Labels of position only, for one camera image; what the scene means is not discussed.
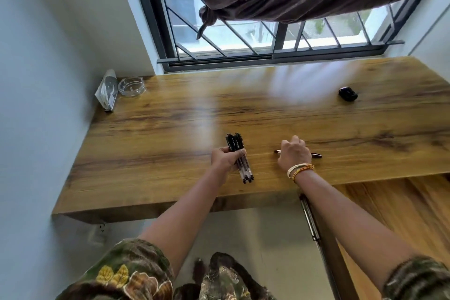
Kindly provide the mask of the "dark metal window frame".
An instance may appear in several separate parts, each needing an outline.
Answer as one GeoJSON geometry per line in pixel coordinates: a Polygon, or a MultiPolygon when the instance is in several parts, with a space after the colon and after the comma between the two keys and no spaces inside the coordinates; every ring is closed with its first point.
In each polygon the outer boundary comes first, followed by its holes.
{"type": "Polygon", "coordinates": [[[421,0],[409,0],[407,6],[401,12],[401,22],[396,25],[396,30],[392,32],[388,44],[376,45],[374,47],[359,47],[351,49],[326,49],[324,51],[300,52],[300,53],[275,53],[261,56],[243,56],[229,58],[214,58],[211,60],[177,60],[174,56],[172,42],[168,35],[165,24],[165,7],[161,0],[140,0],[143,13],[149,26],[149,31],[153,38],[157,58],[155,65],[164,73],[176,73],[194,70],[217,70],[228,68],[244,68],[272,64],[309,63],[327,60],[372,58],[384,54],[388,48],[403,45],[405,42],[396,39],[408,18],[413,14],[421,0]]]}

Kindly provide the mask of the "black capped clear pen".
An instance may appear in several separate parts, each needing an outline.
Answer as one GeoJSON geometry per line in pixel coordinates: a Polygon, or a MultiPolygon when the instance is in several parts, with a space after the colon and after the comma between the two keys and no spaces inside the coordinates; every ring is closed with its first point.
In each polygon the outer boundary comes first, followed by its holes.
{"type": "MultiPolygon", "coordinates": [[[[230,135],[230,139],[231,139],[231,141],[232,141],[232,143],[233,143],[233,146],[234,146],[234,148],[235,148],[235,150],[238,150],[238,146],[237,146],[237,143],[236,143],[236,141],[235,141],[235,137],[234,137],[235,135],[230,135]]],[[[245,179],[245,175],[244,175],[244,170],[243,170],[243,168],[242,168],[242,166],[241,166],[241,164],[240,164],[240,160],[238,159],[238,166],[239,166],[239,169],[240,169],[240,171],[242,172],[242,175],[243,175],[243,183],[244,184],[246,184],[246,183],[248,183],[248,181],[245,179]]]]}
{"type": "MultiPolygon", "coordinates": [[[[243,138],[242,138],[241,134],[236,132],[234,137],[235,137],[235,141],[237,143],[238,149],[239,150],[244,149],[244,141],[243,141],[243,138]]],[[[244,170],[245,179],[249,183],[252,183],[253,180],[254,180],[254,176],[253,176],[253,173],[251,171],[250,164],[249,164],[249,162],[247,160],[247,156],[244,155],[239,160],[240,160],[240,164],[241,164],[241,166],[242,166],[242,168],[244,170]]]]}
{"type": "MultiPolygon", "coordinates": [[[[234,146],[233,146],[233,143],[232,143],[230,137],[231,137],[231,133],[228,133],[227,136],[225,137],[225,138],[226,138],[226,141],[227,141],[227,144],[228,144],[228,147],[229,147],[229,150],[230,150],[230,151],[235,151],[235,148],[234,148],[234,146]]],[[[237,167],[238,167],[238,171],[239,171],[240,177],[241,177],[242,182],[243,182],[243,175],[242,175],[242,172],[241,172],[240,169],[239,169],[239,166],[238,166],[238,160],[237,160],[237,162],[236,162],[236,165],[237,165],[237,167]]]]}

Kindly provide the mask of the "small black case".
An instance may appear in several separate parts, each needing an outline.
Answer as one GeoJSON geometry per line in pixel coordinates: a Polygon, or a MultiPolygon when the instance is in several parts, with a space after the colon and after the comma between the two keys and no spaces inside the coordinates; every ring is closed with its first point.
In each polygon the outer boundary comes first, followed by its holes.
{"type": "Polygon", "coordinates": [[[358,98],[358,94],[351,87],[340,88],[338,95],[346,102],[354,102],[358,98]]]}

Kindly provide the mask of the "dark metal window grille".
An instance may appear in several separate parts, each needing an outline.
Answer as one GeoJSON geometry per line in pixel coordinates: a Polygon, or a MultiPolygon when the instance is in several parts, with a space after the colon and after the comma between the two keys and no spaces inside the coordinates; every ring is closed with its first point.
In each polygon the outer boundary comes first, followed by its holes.
{"type": "Polygon", "coordinates": [[[302,53],[388,44],[409,0],[369,10],[295,24],[256,20],[217,20],[197,37],[203,0],[161,0],[177,60],[199,60],[275,53],[302,53]]]}

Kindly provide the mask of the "person's left forearm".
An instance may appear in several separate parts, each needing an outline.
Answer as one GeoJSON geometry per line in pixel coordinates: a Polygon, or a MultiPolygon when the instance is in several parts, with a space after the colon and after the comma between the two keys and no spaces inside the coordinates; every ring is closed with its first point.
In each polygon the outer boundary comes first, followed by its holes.
{"type": "Polygon", "coordinates": [[[179,274],[231,167],[214,163],[174,205],[156,218],[139,239],[159,248],[175,277],[179,274]]]}

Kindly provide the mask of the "person's left hand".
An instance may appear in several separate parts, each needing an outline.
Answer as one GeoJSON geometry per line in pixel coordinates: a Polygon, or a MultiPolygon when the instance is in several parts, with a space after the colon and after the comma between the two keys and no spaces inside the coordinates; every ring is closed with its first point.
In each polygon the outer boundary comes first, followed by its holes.
{"type": "Polygon", "coordinates": [[[228,147],[215,148],[211,152],[212,169],[218,173],[229,173],[238,170],[237,161],[230,161],[228,147]]]}

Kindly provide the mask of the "floral patterned garment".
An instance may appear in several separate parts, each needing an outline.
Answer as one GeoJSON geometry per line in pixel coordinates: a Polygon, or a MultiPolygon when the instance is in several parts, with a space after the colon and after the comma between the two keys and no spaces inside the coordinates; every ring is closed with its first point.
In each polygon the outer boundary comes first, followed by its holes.
{"type": "MultiPolygon", "coordinates": [[[[277,300],[232,256],[216,252],[195,283],[175,288],[169,260],[155,245],[124,239],[55,300],[277,300]]],[[[427,256],[401,263],[382,300],[450,300],[450,270],[427,256]]]]}

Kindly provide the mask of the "clear glass ashtray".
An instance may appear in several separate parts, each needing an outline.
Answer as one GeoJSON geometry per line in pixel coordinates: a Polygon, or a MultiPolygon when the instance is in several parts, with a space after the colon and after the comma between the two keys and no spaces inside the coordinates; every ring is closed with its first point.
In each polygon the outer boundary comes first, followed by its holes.
{"type": "Polygon", "coordinates": [[[146,90],[145,81],[143,77],[133,76],[123,78],[118,83],[119,93],[127,98],[134,98],[142,95],[146,90]]]}

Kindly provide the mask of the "metal table leg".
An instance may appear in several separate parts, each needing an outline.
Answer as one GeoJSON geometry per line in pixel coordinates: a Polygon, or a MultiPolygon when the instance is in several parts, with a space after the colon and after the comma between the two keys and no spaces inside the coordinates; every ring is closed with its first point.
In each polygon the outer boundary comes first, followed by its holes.
{"type": "Polygon", "coordinates": [[[313,240],[321,254],[335,300],[360,300],[335,235],[306,195],[299,196],[313,240]]]}

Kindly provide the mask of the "person's right hand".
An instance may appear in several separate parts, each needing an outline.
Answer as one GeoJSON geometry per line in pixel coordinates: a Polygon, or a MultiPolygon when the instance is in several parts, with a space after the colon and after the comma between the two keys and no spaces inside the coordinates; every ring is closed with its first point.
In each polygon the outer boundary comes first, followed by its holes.
{"type": "Polygon", "coordinates": [[[312,156],[310,150],[304,140],[296,135],[290,140],[283,140],[280,150],[286,154],[286,169],[282,169],[284,172],[288,172],[290,168],[296,165],[311,164],[312,156]]]}

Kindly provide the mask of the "person's right forearm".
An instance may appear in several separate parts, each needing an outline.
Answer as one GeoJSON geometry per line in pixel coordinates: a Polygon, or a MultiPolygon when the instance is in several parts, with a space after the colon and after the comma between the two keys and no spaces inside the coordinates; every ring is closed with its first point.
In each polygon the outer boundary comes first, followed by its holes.
{"type": "Polygon", "coordinates": [[[295,183],[307,196],[347,254],[381,292],[392,271],[420,253],[313,170],[295,183]]]}

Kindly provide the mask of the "dark pen with silver tip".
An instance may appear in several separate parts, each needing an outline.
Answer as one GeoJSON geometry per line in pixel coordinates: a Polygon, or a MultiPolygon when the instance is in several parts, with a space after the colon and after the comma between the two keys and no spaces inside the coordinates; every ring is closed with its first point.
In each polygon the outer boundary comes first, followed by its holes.
{"type": "MultiPolygon", "coordinates": [[[[274,150],[274,154],[281,155],[281,150],[274,150]]],[[[311,156],[313,159],[321,159],[323,157],[321,154],[312,153],[312,152],[311,152],[311,156]]]]}

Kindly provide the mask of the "clear plastic packet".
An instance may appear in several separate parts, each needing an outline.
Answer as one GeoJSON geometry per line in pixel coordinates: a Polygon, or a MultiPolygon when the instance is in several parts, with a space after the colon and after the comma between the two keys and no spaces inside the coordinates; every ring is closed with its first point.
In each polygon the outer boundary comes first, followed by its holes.
{"type": "Polygon", "coordinates": [[[103,79],[95,92],[99,104],[105,112],[112,112],[115,106],[117,95],[119,93],[119,81],[113,69],[109,69],[103,76],[103,79]]]}

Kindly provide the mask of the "white wall socket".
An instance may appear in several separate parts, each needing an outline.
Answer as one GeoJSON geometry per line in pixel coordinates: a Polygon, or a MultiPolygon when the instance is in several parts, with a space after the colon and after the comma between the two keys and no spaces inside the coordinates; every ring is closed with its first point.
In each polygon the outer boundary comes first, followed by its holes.
{"type": "Polygon", "coordinates": [[[103,246],[107,240],[106,223],[95,224],[88,234],[88,242],[92,245],[103,246]]]}

